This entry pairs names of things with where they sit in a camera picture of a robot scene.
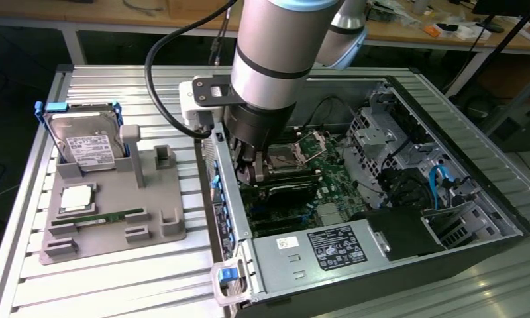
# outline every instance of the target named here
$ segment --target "power supply label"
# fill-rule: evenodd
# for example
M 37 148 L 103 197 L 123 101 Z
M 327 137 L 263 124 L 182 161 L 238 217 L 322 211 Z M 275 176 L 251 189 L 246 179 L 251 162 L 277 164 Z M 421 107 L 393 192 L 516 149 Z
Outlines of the power supply label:
M 106 135 L 69 137 L 66 142 L 74 160 L 81 166 L 114 163 L 114 154 Z
M 309 233 L 309 240 L 322 270 L 334 270 L 367 261 L 349 225 Z

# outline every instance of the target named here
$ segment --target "gray floor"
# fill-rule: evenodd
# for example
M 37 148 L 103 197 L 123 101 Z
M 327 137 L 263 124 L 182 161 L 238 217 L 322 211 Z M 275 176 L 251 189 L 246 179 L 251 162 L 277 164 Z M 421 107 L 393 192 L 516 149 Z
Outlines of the gray floor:
M 69 63 L 62 38 L 54 30 L 0 27 L 0 163 L 6 172 L 0 192 L 19 183 L 37 120 L 33 104 L 43 101 L 57 64 Z M 159 36 L 81 32 L 89 64 L 142 64 Z M 206 65 L 211 38 L 183 36 L 158 53 L 155 64 Z M 226 40 L 222 64 L 231 64 L 234 40 Z M 369 47 L 353 66 L 415 67 L 442 87 L 455 75 L 465 52 L 434 59 L 427 50 Z M 15 190 L 0 196 L 0 220 L 6 222 Z M 2 226 L 0 224 L 0 242 Z

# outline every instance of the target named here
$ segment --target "wooden table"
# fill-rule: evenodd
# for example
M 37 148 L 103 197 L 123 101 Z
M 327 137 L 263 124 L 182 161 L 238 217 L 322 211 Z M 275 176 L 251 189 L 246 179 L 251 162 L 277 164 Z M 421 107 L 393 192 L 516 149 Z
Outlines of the wooden table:
M 165 7 L 165 0 L 130 0 L 143 7 Z M 429 17 L 417 16 L 410 12 L 411 4 L 406 0 L 398 0 L 411 17 L 425 22 Z M 433 0 L 431 6 L 435 11 L 445 11 L 458 15 L 463 12 L 467 19 L 475 16 L 470 10 L 461 5 L 454 5 L 447 0 Z M 231 10 L 231 20 L 226 32 L 227 37 L 237 36 L 239 27 L 242 1 Z M 95 0 L 94 4 L 73 3 L 67 0 L 0 0 L 0 25 L 15 27 L 54 28 L 61 31 L 66 48 L 69 50 L 71 62 L 86 64 L 82 46 L 79 45 L 77 32 L 103 31 L 103 32 L 130 32 L 167 34 L 177 28 L 190 24 L 201 18 L 199 15 L 182 14 L 170 17 L 167 11 L 157 11 L 153 16 L 137 12 L 123 6 L 122 0 Z M 495 21 L 503 28 L 503 33 L 491 34 L 487 41 L 477 44 L 474 51 L 478 52 L 463 70 L 458 80 L 451 85 L 446 95 L 455 94 L 466 80 L 475 72 L 478 66 L 488 56 L 494 47 L 504 38 L 512 25 L 502 21 Z M 201 28 L 191 30 L 186 35 L 215 36 L 219 28 L 221 18 L 209 22 Z M 367 38 L 365 45 L 393 46 L 407 48 L 425 48 L 433 50 L 467 50 L 473 41 L 462 41 L 458 38 L 431 38 L 419 28 L 402 26 L 399 22 L 382 23 L 367 21 Z M 506 49 L 504 53 L 530 55 L 530 41 L 518 35 Z

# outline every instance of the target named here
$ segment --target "blue latch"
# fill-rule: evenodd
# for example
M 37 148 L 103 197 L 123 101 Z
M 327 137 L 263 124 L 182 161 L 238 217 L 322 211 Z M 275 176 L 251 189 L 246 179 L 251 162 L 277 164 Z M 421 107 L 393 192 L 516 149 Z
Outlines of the blue latch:
M 239 274 L 237 273 L 237 268 L 222 268 L 218 272 L 218 281 L 219 283 L 227 283 L 239 278 Z
M 45 123 L 45 119 L 43 119 L 43 103 L 39 102 L 39 101 L 35 101 L 35 106 L 34 106 L 34 108 L 35 108 L 35 117 L 37 117 L 37 119 L 38 119 L 38 122 L 39 122 L 41 124 L 43 124 L 43 123 Z
M 215 189 L 219 183 L 219 175 L 217 174 L 215 177 L 211 179 L 211 188 Z
M 55 103 L 46 103 L 45 105 L 45 110 L 49 113 L 54 113 L 58 111 L 66 111 L 69 109 L 69 104 L 66 104 L 66 102 L 61 101 L 61 102 L 55 102 Z

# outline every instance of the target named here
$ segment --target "robotic arm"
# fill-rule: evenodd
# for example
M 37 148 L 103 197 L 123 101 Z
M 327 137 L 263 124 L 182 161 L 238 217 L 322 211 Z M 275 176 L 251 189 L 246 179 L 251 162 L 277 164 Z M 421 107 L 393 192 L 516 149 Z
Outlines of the robotic arm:
M 225 101 L 238 179 L 266 179 L 263 159 L 293 113 L 313 63 L 346 68 L 365 39 L 366 0 L 249 0 L 242 8 L 237 48 Z M 203 79 L 193 82 L 203 87 Z M 201 102 L 201 107 L 211 103 Z

